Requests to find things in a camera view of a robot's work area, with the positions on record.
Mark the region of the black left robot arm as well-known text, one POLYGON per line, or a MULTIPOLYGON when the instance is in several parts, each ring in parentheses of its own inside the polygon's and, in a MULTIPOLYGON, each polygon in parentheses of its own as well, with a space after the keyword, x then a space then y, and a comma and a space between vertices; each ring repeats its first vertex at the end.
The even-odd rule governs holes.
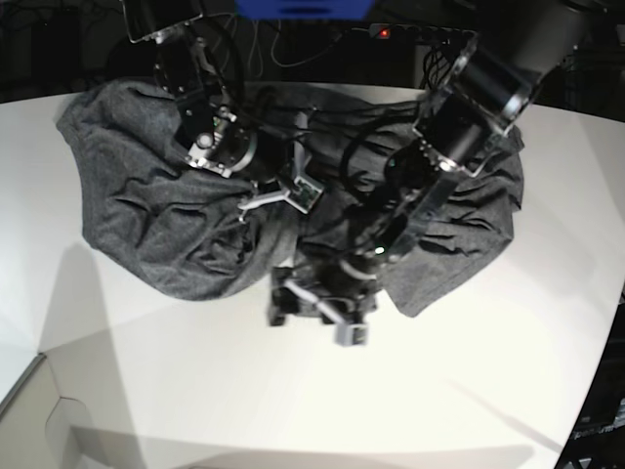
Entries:
POLYGON ((342 245, 309 246, 301 263, 272 272, 269 325, 310 312, 334 326, 338 344, 363 345, 389 273, 429 245, 452 196, 507 150, 545 77, 594 23, 622 8, 620 1, 497 2, 490 28, 466 43, 412 114, 378 117, 346 146, 339 177, 354 204, 343 214, 342 245), (352 158, 376 131, 399 124, 410 126, 410 142, 388 157, 380 185, 359 189, 352 158))

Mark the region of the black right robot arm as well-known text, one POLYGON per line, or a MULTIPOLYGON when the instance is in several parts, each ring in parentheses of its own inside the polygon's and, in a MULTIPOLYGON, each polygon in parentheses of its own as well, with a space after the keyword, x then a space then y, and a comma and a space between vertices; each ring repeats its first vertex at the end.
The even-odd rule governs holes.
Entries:
POLYGON ((213 30, 232 53, 238 50, 200 2, 125 1, 122 9, 130 41, 155 45, 154 75, 180 115, 175 138, 187 150, 186 164, 248 181, 252 190, 238 204, 242 213, 278 202, 311 213, 324 187, 306 171, 312 158, 304 142, 309 115, 299 111, 287 125, 269 121, 263 115, 268 91, 257 108, 246 106, 242 63, 235 62, 233 79, 226 79, 198 26, 213 30))

